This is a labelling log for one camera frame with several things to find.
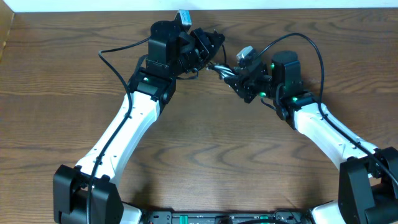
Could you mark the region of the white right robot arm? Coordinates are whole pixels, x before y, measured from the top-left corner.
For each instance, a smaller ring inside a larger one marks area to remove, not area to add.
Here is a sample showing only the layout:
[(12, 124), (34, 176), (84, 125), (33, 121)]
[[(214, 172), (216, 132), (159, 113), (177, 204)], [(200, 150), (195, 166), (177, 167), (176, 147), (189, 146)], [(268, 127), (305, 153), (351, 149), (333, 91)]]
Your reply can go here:
[(393, 223), (397, 221), (397, 149), (380, 149), (338, 121), (303, 87), (298, 56), (274, 54), (267, 67), (247, 48), (239, 65), (219, 65), (220, 77), (246, 103), (256, 96), (290, 127), (312, 140), (339, 171), (338, 200), (310, 211), (312, 223)]

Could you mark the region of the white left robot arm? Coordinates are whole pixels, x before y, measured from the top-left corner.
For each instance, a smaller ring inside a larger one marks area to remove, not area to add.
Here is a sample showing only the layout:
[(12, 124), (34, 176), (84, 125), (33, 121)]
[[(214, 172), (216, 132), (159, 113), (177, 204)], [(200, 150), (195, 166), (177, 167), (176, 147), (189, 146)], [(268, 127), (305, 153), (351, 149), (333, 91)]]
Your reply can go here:
[(142, 210), (121, 200), (119, 183), (127, 162), (149, 127), (170, 102), (178, 80), (195, 79), (217, 54), (225, 37), (191, 29), (189, 22), (159, 21), (145, 39), (122, 105), (93, 148), (75, 166), (53, 176), (56, 223), (139, 223)]

